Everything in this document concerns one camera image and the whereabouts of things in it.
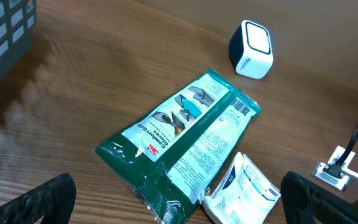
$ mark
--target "plastic packaging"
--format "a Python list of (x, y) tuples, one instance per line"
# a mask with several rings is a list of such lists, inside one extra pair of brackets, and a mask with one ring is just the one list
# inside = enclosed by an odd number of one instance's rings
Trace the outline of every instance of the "plastic packaging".
[(238, 152), (214, 193), (206, 190), (203, 207), (217, 224), (259, 224), (280, 197), (276, 186)]
[(256, 102), (209, 69), (93, 152), (158, 222), (185, 223), (260, 112)]

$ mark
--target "red logo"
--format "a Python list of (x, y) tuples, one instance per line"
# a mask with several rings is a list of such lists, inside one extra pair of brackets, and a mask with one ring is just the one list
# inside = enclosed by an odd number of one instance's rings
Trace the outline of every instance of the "red logo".
[(154, 146), (152, 146), (151, 144), (149, 144), (149, 146), (147, 146), (147, 149), (153, 154), (153, 155), (157, 155), (158, 154), (158, 150), (156, 150), (154, 148)]

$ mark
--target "barcode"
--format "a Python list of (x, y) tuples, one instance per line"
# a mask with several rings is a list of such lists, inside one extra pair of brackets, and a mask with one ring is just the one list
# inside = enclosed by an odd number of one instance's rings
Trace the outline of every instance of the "barcode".
[(238, 98), (236, 98), (231, 103), (231, 105), (234, 107), (234, 109), (236, 109), (237, 111), (239, 111), (240, 113), (242, 113), (244, 115), (247, 115), (247, 113), (250, 111), (248, 106)]

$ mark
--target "product label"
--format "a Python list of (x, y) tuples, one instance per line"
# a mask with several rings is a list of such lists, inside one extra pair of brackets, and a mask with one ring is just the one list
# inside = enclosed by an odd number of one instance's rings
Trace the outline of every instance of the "product label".
[(202, 201), (204, 189), (253, 115), (255, 111), (236, 98), (170, 169), (167, 176), (192, 203)]
[(122, 135), (153, 162), (201, 119), (229, 90), (205, 74)]
[(228, 188), (236, 177), (240, 175), (243, 162), (244, 158), (241, 152), (237, 152), (236, 156), (234, 156), (234, 159), (230, 163), (229, 169), (226, 171), (214, 193), (211, 195), (211, 198), (215, 199), (216, 197), (219, 197), (220, 193), (223, 192), (224, 189)]

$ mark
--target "comfort grip gloves package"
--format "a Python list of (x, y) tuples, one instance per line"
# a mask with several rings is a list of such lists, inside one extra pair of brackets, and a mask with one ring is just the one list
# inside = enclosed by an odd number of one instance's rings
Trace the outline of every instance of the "comfort grip gloves package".
[(93, 152), (158, 222), (185, 223), (260, 112), (256, 102), (209, 69)]

